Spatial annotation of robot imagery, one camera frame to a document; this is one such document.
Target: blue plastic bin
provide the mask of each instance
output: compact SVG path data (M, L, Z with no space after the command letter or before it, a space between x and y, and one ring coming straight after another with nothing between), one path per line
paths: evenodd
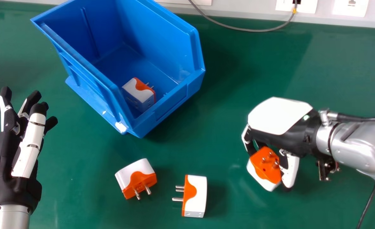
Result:
M202 84L198 31L153 0L72 0L32 22L56 47L66 83L122 134L144 137ZM120 90L133 77L156 92L144 113Z

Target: black and white robotic hand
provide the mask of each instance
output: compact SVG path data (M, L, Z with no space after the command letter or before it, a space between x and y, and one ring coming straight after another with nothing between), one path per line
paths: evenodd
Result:
M28 229L29 217L41 200L42 186L37 180L38 155L46 132L57 118L46 119L48 104L38 103L41 93L34 91L16 113L12 91L0 92L0 229Z
M375 180L375 117L318 111L302 101L271 97L250 112L242 140L250 155L248 172L269 191L280 184L292 188L299 159L306 155L317 159L321 181L330 181L339 165Z

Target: wall outlet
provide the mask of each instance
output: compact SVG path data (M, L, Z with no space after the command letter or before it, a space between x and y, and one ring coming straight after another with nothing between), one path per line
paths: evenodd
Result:
M369 0L335 0L333 14L365 17Z
M189 4L188 0L155 0L157 3L174 3L174 4ZM192 0L194 4L201 6L211 6L212 0Z
M316 13L318 0L298 0L297 11L300 13ZM294 0L276 0L275 10L292 11Z

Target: cable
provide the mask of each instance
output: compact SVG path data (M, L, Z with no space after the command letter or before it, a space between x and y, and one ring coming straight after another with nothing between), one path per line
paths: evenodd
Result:
M367 210L370 207L370 204L372 202L372 199L373 199L374 195L375 195L375 184L374 184L374 188L372 189L371 195L370 195L370 197L367 201L366 207L364 208L364 211L361 214L360 220L358 221L358 225L357 225L356 229L359 229L361 227L361 224L363 223L363 219L365 217L365 214L367 213Z
M292 20L293 16L296 14L296 9L298 8L298 0L295 0L295 9L293 10L292 15L290 16L289 20L286 21L285 23L283 23L282 25L277 26L275 28L270 28L270 29L243 29L243 28L238 28L238 27L226 25L226 24L223 24L221 22L218 22L216 20L213 20L213 19L209 18L209 16L205 15L205 13L203 13L203 11L200 10L199 7L197 7L196 4L194 4L192 2L192 0L188 0L188 1L207 20L209 20L209 21L211 21L215 24L218 24L219 26L223 26L225 28L228 28L228 29L239 30L239 31L244 31L244 32L271 32L271 31L274 31L274 30L277 30L277 29L281 29L281 28L285 27L286 25L288 25L288 23Z
M338 113L337 117L336 117L336 120L338 120L340 122L345 122L345 121L348 121L348 122L375 122L375 117L362 118L362 117L358 117L358 116Z

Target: green table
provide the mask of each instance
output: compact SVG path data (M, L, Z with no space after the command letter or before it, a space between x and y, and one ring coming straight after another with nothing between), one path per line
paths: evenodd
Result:
M291 23L245 33L181 15L200 33L202 88L138 139L120 135L66 86L52 44L29 21L50 7L0 3L0 88L12 88L16 108L40 90L49 115L59 119L39 156L44 190L31 228L355 228L372 179L342 168L320 182L309 156L292 192L267 192L246 171L240 134L249 111L271 96L374 116L375 29ZM220 20L252 28L281 23ZM151 162L158 184L150 197L125 200L114 174L141 158ZM185 174L208 177L204 219L181 217L181 203L171 201L181 197L174 186ZM375 198L363 228L375 228Z

